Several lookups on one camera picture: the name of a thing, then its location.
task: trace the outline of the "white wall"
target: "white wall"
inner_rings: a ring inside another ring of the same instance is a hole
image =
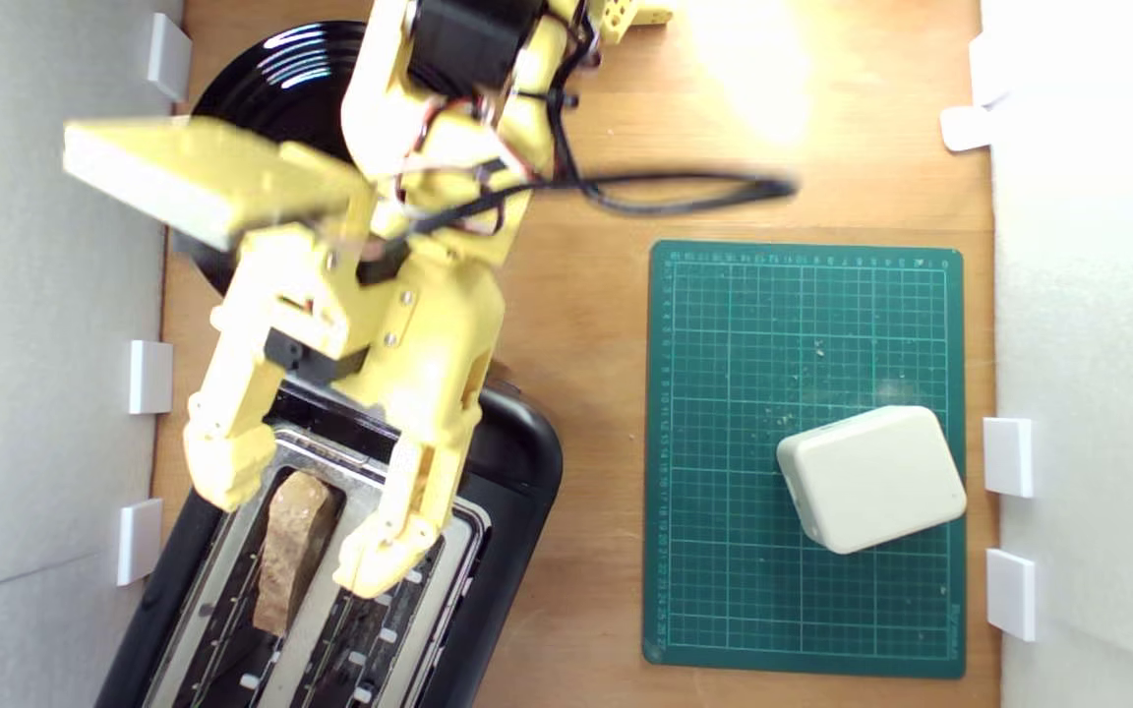
[[[129,342],[160,331],[160,228],[60,170],[62,121],[167,113],[152,12],[181,0],[0,0],[0,705],[90,705],[140,588],[116,511],[147,495]]]
[[[1133,3],[983,0],[1020,57],[994,109],[998,409],[1034,420],[1036,497],[1002,546],[1038,564],[1004,708],[1133,707]]]

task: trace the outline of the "white bracket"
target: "white bracket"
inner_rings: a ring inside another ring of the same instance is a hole
[[[130,413],[172,411],[172,344],[130,342]]]
[[[986,458],[986,488],[989,492],[1033,497],[1031,427],[1025,418],[981,420],[981,449]]]
[[[1015,71],[1011,58],[1007,44],[995,33],[981,32],[968,43],[973,104],[945,108],[939,117],[943,143],[951,152],[985,147],[995,138],[990,108],[1012,91]]]
[[[190,37],[163,12],[152,17],[147,80],[169,99],[176,102],[186,100],[186,86],[190,83]]]
[[[121,507],[120,553],[116,562],[116,583],[126,586],[144,578],[160,560],[160,534],[163,528],[163,502],[147,498]]]
[[[986,620],[1022,641],[1034,640],[1034,563],[986,551]]]

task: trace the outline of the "green cutting mat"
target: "green cutting mat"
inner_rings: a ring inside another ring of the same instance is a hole
[[[963,475],[963,357],[954,250],[658,242],[646,658],[962,676],[964,520],[834,555],[801,531],[775,447],[918,404],[938,413]]]

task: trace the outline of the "yellow robotic arm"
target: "yellow robotic arm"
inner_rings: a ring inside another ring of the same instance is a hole
[[[602,23],[622,5],[589,0],[586,11]],[[377,0],[342,111],[355,168],[205,118],[66,126],[69,173],[238,250],[212,312],[220,342],[184,432],[203,497],[232,511],[256,494],[274,453],[262,418],[288,372],[382,409],[400,429],[377,511],[343,540],[334,571],[356,595],[403,578],[449,518],[503,321],[492,268],[530,191],[494,219],[395,241],[382,272],[361,264],[366,239],[552,173],[547,93],[577,10],[578,0],[548,0],[503,86],[444,99],[408,77],[418,1]]]

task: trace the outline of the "wooden table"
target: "wooden table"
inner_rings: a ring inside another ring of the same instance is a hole
[[[633,32],[582,77],[571,117],[588,168],[710,164],[787,169],[803,191],[683,220],[622,220],[578,197],[538,197],[503,271],[499,358],[562,436],[566,471],[489,665],[484,707],[908,707],[999,702],[999,637],[985,609],[997,539],[981,487],[981,416],[994,411],[993,215],[988,156],[949,155],[942,108],[970,99],[973,0],[682,0],[672,26]],[[188,0],[191,95],[257,40],[355,0]],[[639,652],[648,250],[658,238],[953,247],[965,264],[968,673],[869,680],[651,667]],[[170,257],[163,336],[176,400],[198,387],[215,296]],[[176,515],[186,488],[184,411],[159,429],[154,494]]]

